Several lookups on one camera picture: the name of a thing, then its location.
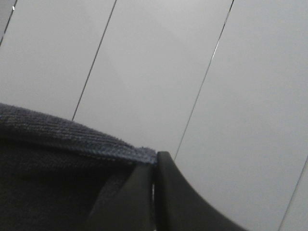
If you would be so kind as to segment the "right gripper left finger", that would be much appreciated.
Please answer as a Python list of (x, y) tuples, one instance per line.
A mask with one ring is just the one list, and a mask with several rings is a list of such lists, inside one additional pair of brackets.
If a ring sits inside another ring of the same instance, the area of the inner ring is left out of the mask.
[(151, 166), (137, 166), (115, 197), (95, 204), (84, 230), (151, 231), (152, 176)]

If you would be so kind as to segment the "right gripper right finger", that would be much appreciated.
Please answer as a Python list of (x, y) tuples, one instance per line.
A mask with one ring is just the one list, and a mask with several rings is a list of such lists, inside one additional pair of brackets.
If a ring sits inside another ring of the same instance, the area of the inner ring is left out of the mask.
[(168, 152), (157, 153), (154, 206), (158, 231), (244, 231), (204, 200)]

